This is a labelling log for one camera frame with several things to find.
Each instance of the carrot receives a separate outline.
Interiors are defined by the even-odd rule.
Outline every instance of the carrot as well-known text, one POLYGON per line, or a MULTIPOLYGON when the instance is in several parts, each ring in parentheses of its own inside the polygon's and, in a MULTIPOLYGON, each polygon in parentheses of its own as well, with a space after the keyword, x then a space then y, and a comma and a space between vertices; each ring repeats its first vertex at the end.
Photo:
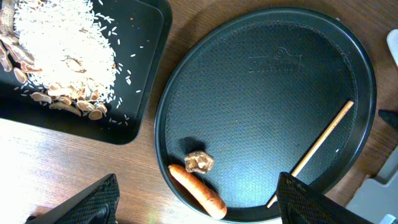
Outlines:
POLYGON ((169 165, 169 171, 199 201, 211 217, 215 219, 224 218, 226 215, 226 205, 214 190, 209 189, 180 165, 169 165))

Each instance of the black object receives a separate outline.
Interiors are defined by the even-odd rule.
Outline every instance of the black object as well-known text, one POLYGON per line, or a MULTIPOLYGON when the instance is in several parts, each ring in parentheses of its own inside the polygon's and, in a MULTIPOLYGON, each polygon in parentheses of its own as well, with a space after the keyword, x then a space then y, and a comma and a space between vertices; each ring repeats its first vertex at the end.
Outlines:
POLYGON ((379 110, 379 117, 398 131, 398 113, 388 110, 379 110))
POLYGON ((121 74, 116 74, 114 90, 117 99, 107 105, 107 117, 91 121, 87 117, 80 118, 67 111, 54 111, 48 109, 48 106, 40 106, 29 96, 21 96, 25 90, 32 93, 40 91, 39 89, 33 90, 26 86, 23 91, 14 91, 21 84, 13 72, 5 73, 0 68, 0 118, 113 144, 128 143, 138 135, 171 27, 171 8, 167 0, 104 1, 104 6, 93 1, 93 5, 95 12, 115 20, 112 24, 102 22, 103 26, 108 26, 103 35, 109 39, 116 52, 115 62, 124 65, 121 74), (118 27, 118 35, 108 37, 108 31, 112 27, 118 27), (131 85, 126 83, 125 77, 129 75, 127 70, 132 73, 131 85), (116 110, 119 97, 124 101, 116 110), (124 114, 130 117, 129 126, 124 124, 124 114), (110 123, 109 118, 122 121, 123 125, 110 123))
POLYGON ((371 223, 286 172, 279 174, 276 194, 284 224, 371 223))
POLYGON ((114 174, 108 174, 85 190, 63 202, 28 224, 113 224, 120 198, 119 185, 114 174))
POLYGON ((168 172, 202 149, 215 158, 196 174, 228 206, 226 222, 280 216, 267 209, 289 172, 348 100, 354 106, 299 173, 319 192, 334 186, 368 138, 375 79, 363 46, 345 26, 297 8, 257 11, 216 28, 171 76, 155 119, 159 167, 172 192, 206 214, 168 172))

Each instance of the embossed logo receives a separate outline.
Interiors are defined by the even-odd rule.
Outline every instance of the embossed logo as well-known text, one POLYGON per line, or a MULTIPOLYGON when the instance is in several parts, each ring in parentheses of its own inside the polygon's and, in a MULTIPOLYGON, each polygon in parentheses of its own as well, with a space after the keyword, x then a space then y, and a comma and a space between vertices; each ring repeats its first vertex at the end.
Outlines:
POLYGON ((291 55, 283 47, 277 48, 272 54, 248 58, 249 73, 291 72, 302 69, 301 55, 291 55))

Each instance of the round black pan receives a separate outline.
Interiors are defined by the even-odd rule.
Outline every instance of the round black pan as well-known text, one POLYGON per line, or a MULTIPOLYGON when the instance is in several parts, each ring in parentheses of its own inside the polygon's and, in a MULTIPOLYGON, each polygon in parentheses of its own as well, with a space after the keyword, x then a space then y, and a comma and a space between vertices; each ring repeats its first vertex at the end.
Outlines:
POLYGON ((171 76, 155 120, 160 171, 173 193, 206 214, 170 176, 195 150, 215 166, 196 174, 228 206, 226 222, 277 218, 270 200, 348 101, 354 106, 297 176, 319 192, 359 156, 373 122, 373 69, 358 39, 338 21, 296 8, 257 11, 227 22, 194 46, 171 76))

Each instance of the pan rim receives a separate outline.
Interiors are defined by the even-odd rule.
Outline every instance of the pan rim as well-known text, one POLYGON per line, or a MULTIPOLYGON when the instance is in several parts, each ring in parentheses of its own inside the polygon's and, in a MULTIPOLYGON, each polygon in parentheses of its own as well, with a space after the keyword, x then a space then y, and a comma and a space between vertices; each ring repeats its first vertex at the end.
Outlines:
MULTIPOLYGON (((348 170, 351 168, 351 166, 354 164, 354 162, 357 160, 358 156, 360 155, 366 140, 369 137, 370 130, 373 124, 374 120, 374 115, 376 112, 376 79, 374 76, 374 70, 371 64, 371 61, 369 59, 369 56, 363 47, 362 43, 358 40, 358 38, 343 24, 341 24, 339 21, 336 21, 334 18, 325 15, 324 13, 320 13, 311 9, 304 9, 300 7, 272 7, 272 8, 267 8, 267 9, 260 9, 258 11, 250 12, 245 15, 240 15, 238 17, 235 17, 234 19, 231 19, 225 23, 222 23, 218 27, 214 28, 211 30, 209 33, 207 33, 205 36, 203 36, 189 51, 188 53, 184 56, 184 58, 180 61, 180 63, 177 65, 173 73, 171 74, 165 88, 163 91, 163 94, 160 98, 159 105, 157 108, 156 116, 155 116, 155 124, 154 124, 154 136, 155 136, 155 153, 157 157, 157 162, 159 165, 160 172, 165 179, 167 185, 170 187, 171 191, 177 196, 178 199, 180 199, 185 205, 193 209, 194 211, 201 213, 202 215, 211 218, 209 215, 203 212, 203 210, 200 210, 193 206, 190 202, 187 201, 187 199, 177 190, 176 186, 174 186, 170 174, 168 171, 167 166, 165 166, 165 161, 162 158, 161 155, 161 122, 162 122, 162 117, 164 116, 164 109, 165 109, 165 103, 167 100, 167 97, 171 91, 171 87, 175 83, 175 80, 177 79, 181 69, 183 66, 189 61, 191 56, 202 46, 204 45, 208 40, 210 40, 213 36, 224 30, 225 28, 229 26, 233 26, 235 23, 248 19, 250 17, 258 16, 261 14, 267 14, 267 13, 274 13, 274 12, 279 12, 279 13, 294 13, 294 14, 303 14, 304 16, 309 16, 313 17, 316 19, 323 20, 325 22, 328 22, 331 24, 331 26, 335 27, 336 29, 340 29, 342 33, 346 34, 352 44, 355 45, 357 48, 358 52, 361 53, 363 62, 366 66, 366 70, 368 71, 368 76, 369 78, 369 108, 368 108, 368 113, 366 113, 366 125, 364 125, 364 133, 362 135, 361 141, 359 142, 356 150, 354 151, 353 156, 351 159, 346 163, 345 166, 341 167, 341 170, 339 171, 340 174, 333 176, 333 179, 325 179, 325 176, 327 173, 330 172, 330 167, 327 169, 322 175, 320 175, 318 178, 314 180, 314 182, 318 181, 322 177, 322 182, 323 185, 327 185, 328 187, 324 188, 322 190, 322 193, 324 194, 325 192, 329 191, 334 185, 336 185, 348 172, 348 170)), ((255 219, 255 220, 232 220, 232 219, 222 219, 222 222, 228 222, 228 223, 258 223, 258 222, 264 222, 264 221, 271 221, 279 218, 280 215, 274 216, 274 217, 267 217, 267 218, 260 218, 260 219, 255 219)))

